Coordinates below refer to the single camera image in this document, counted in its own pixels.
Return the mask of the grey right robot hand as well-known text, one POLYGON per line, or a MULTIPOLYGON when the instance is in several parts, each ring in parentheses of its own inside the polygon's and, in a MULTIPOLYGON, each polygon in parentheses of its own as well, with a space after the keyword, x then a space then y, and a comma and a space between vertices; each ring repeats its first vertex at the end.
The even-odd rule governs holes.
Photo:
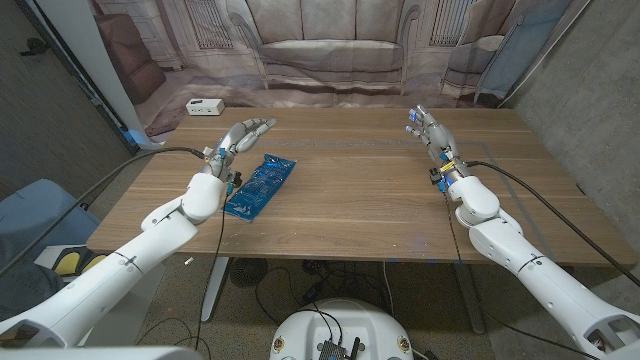
POLYGON ((422 105, 409 110, 409 119, 418 128, 407 126, 406 131, 427 146, 430 158, 437 165, 430 170, 434 185, 445 191, 457 180, 471 175, 460 159, 454 136, 444 124, 438 123, 422 105))

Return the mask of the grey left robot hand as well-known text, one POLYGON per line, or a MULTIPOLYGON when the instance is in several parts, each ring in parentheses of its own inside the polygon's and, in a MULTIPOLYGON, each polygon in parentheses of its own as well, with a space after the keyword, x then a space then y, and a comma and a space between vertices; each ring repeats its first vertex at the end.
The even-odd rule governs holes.
POLYGON ((275 119, 253 118, 234 124, 207 155, 202 173, 223 182, 234 178, 231 164, 238 153, 249 151, 276 124, 275 119))

